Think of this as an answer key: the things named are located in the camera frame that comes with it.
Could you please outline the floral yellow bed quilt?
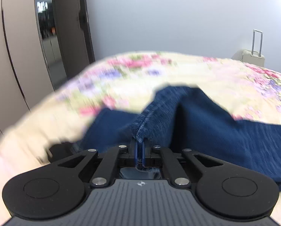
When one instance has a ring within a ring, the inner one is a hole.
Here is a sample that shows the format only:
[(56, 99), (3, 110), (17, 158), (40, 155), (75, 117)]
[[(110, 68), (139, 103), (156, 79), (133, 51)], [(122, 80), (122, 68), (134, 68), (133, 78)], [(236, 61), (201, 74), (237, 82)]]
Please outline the floral yellow bed quilt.
[(48, 163), (46, 150), (76, 141), (104, 107), (140, 113), (166, 85), (201, 88), (235, 119), (281, 124), (281, 73), (232, 59), (169, 52), (105, 58), (51, 93), (0, 137), (0, 225), (10, 214), (2, 189)]

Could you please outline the beige wardrobe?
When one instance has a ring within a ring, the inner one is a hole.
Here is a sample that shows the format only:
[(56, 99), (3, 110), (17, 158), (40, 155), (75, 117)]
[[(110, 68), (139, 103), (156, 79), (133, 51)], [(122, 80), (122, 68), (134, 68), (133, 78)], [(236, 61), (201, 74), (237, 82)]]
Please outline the beige wardrobe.
[(35, 0), (0, 0), (0, 136), (51, 92)]

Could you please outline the blue denim jeans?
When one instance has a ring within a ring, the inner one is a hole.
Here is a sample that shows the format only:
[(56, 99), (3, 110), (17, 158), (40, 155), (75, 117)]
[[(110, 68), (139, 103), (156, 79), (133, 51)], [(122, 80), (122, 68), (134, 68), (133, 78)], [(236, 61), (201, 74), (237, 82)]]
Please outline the blue denim jeans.
[(281, 190), (281, 125), (234, 119), (199, 88), (165, 87), (141, 113), (102, 109), (80, 148), (105, 152), (132, 139), (196, 150), (263, 173)]

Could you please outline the dark brown door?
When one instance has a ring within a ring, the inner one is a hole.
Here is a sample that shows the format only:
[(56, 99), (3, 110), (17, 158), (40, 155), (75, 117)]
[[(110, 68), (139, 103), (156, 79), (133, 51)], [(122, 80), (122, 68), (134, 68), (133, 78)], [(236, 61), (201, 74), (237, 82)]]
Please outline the dark brown door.
[(86, 0), (52, 0), (62, 62), (68, 79), (95, 61)]

